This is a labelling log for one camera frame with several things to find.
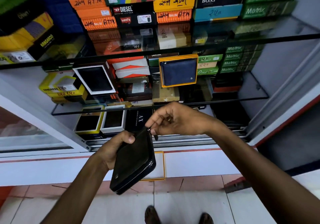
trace foot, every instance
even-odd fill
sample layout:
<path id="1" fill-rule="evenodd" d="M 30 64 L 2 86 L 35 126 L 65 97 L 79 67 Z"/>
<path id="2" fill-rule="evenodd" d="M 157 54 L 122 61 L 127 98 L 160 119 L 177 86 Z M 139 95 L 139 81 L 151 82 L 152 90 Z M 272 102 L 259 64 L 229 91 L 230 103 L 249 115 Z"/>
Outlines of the foot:
<path id="1" fill-rule="evenodd" d="M 153 206 L 148 206 L 144 213 L 144 221 L 146 224 L 161 224 L 157 211 Z"/>
<path id="2" fill-rule="evenodd" d="M 214 224 L 214 221 L 208 213 L 203 212 L 201 214 L 199 224 Z"/>

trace wallet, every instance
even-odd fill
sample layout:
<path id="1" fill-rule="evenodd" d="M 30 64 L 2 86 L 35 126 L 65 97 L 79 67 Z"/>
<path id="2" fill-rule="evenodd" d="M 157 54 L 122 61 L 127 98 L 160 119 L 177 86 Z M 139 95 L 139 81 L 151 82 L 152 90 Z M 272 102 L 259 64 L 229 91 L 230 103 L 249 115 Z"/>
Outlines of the wallet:
<path id="1" fill-rule="evenodd" d="M 160 69 L 162 71 L 162 83 L 165 86 L 196 83 L 196 59 L 160 62 Z"/>
<path id="2" fill-rule="evenodd" d="M 118 195 L 126 192 L 156 167 L 150 130 L 144 126 L 134 137 L 134 143 L 122 143 L 115 159 L 110 189 Z"/>

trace navy blue wallet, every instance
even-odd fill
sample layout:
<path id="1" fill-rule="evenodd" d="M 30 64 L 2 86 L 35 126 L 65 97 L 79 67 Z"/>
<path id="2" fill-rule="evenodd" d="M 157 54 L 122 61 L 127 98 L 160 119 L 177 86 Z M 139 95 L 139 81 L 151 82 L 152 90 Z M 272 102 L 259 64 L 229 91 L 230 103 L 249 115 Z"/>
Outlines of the navy blue wallet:
<path id="1" fill-rule="evenodd" d="M 183 59 L 160 62 L 162 83 L 165 86 L 196 81 L 197 60 Z"/>

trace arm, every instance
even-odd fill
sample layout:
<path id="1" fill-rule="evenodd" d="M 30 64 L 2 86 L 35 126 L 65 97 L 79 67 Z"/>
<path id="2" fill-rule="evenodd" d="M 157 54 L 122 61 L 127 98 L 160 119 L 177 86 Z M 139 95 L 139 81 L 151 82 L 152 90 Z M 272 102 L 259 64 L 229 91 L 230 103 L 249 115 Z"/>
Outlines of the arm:
<path id="1" fill-rule="evenodd" d="M 250 182 L 277 223 L 319 223 L 320 200 L 221 121 L 172 102 L 154 112 L 146 122 L 146 127 L 151 126 L 151 133 L 158 135 L 207 134 Z"/>
<path id="2" fill-rule="evenodd" d="M 122 131 L 94 153 L 75 180 L 63 193 L 41 224 L 81 224 L 107 172 L 114 168 L 116 152 L 122 142 L 133 143 L 134 137 Z"/>

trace hand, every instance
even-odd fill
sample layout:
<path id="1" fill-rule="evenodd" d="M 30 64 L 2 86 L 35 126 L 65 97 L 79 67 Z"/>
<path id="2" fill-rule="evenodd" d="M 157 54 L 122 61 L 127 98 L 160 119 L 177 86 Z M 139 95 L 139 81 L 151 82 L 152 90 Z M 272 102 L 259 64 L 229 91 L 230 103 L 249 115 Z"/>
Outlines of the hand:
<path id="1" fill-rule="evenodd" d="M 134 141 L 135 138 L 132 133 L 122 131 L 103 144 L 95 155 L 102 159 L 103 163 L 108 167 L 108 170 L 111 170 L 115 167 L 117 150 L 121 146 L 122 142 L 132 144 Z"/>
<path id="2" fill-rule="evenodd" d="M 215 122 L 219 120 L 173 101 L 156 110 L 145 126 L 151 127 L 152 135 L 198 135 L 206 134 Z"/>

